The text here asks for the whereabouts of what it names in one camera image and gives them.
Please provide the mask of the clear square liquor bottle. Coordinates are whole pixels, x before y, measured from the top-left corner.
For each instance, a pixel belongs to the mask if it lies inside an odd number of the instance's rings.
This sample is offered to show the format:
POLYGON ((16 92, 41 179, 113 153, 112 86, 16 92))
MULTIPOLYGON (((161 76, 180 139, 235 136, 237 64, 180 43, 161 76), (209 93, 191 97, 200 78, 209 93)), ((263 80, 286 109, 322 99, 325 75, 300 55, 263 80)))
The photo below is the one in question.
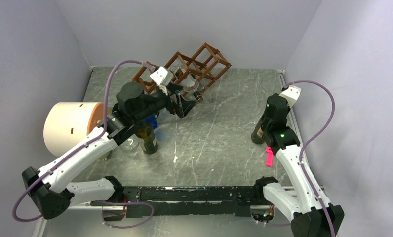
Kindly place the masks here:
POLYGON ((199 82, 193 74, 187 75, 181 82, 179 82, 179 79, 176 79, 175 83, 183 86, 183 90, 192 94, 198 102, 203 101, 203 96, 198 90, 199 82))

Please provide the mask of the tall clear glass bottle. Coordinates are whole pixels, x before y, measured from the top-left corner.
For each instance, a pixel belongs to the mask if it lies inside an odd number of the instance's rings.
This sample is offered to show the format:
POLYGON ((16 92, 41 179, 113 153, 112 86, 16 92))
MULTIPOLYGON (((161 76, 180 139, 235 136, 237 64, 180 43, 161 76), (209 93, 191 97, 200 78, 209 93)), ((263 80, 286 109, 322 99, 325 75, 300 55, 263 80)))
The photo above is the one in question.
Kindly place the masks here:
POLYGON ((208 102, 213 102, 213 96, 211 95, 211 90, 210 87, 208 86, 208 83, 210 82, 209 79, 202 79, 199 82, 198 85, 198 91, 200 94, 203 96, 204 100, 207 100, 208 102))

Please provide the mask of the blue square glass bottle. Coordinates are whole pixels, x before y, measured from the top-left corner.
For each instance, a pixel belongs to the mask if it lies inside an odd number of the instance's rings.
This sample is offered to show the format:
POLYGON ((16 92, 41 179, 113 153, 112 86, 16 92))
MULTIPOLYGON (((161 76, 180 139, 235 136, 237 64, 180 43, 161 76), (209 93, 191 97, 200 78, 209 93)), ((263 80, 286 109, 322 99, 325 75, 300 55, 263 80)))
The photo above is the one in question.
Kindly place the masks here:
POLYGON ((157 122, 157 118, 159 116, 159 112, 157 112, 156 114, 152 114, 150 116, 148 116, 147 118, 145 118, 145 122, 148 122, 153 129, 157 129, 158 128, 158 122, 157 122))

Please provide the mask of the dark green wine bottle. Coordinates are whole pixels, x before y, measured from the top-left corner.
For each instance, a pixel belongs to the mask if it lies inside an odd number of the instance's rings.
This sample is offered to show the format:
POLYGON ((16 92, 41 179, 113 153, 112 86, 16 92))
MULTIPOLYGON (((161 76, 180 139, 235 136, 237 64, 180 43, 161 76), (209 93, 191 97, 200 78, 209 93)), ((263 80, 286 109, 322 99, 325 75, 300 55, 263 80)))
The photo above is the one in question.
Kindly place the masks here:
POLYGON ((158 143, 152 125, 146 121, 141 121, 136 127, 135 135, 142 151, 148 155, 154 154, 158 150, 158 143))

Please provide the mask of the olive green wine bottle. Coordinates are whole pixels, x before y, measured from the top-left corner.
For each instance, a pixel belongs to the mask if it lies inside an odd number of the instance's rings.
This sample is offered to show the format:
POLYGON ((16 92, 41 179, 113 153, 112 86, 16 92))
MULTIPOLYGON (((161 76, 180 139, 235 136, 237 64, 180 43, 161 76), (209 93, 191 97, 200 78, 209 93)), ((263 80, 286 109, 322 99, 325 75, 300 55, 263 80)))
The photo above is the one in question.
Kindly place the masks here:
POLYGON ((253 132, 251 133, 251 141, 254 144, 261 145, 264 144, 265 142, 263 139, 263 131, 261 129, 264 119, 265 119, 265 115, 261 115, 261 117, 259 118, 258 122, 255 125, 253 132))

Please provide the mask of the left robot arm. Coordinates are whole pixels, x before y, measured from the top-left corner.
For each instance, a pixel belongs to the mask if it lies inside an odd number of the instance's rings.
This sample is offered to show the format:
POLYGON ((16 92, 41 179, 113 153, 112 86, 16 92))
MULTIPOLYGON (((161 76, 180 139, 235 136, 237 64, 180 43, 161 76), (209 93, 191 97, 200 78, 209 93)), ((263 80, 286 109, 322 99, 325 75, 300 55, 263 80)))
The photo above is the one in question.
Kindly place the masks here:
POLYGON ((128 82, 116 95, 117 102, 89 135, 55 161, 39 169, 28 167, 22 173, 25 194, 44 219, 62 214, 68 207, 90 201, 118 205, 123 201, 123 185, 113 176, 97 181, 74 183, 73 179, 91 163, 112 151, 133 134, 151 115, 168 110, 185 117, 197 104, 182 96, 182 86, 169 83, 167 91, 145 94, 141 84, 128 82))

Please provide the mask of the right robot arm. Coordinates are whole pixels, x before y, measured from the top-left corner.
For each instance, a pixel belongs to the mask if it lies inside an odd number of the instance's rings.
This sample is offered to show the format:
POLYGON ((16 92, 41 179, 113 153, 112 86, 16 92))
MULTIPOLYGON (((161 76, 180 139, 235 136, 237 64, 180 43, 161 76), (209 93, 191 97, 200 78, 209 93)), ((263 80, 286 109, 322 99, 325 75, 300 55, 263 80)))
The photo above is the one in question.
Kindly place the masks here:
POLYGON ((296 197, 274 180, 254 190, 258 204, 271 202, 287 218, 295 237, 335 237, 344 218, 340 205, 333 205, 314 178, 298 136, 287 126, 290 106, 286 98, 273 94, 267 98, 263 137, 283 165, 296 197))

